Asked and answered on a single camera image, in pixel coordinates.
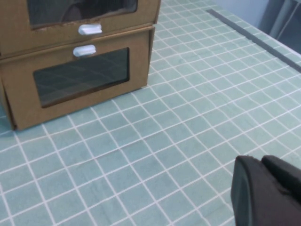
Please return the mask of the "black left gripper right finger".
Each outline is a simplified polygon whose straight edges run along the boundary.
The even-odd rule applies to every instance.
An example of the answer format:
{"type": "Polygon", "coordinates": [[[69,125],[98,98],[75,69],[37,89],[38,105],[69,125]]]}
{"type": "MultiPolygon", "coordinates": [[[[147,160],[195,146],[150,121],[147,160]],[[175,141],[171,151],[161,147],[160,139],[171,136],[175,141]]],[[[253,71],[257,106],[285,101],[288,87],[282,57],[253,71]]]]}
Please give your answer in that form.
{"type": "Polygon", "coordinates": [[[296,200],[301,199],[301,170],[273,155],[265,155],[261,162],[296,200]]]}

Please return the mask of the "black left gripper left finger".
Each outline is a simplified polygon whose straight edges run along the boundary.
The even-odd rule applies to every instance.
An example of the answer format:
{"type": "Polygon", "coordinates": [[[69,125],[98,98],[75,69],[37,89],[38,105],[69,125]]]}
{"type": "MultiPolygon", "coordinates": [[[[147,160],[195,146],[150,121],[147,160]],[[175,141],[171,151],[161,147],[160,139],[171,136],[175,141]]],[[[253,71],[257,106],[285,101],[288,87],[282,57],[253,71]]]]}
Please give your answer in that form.
{"type": "Polygon", "coordinates": [[[252,156],[235,159],[231,203],[237,226],[299,226],[301,200],[252,156]]]}

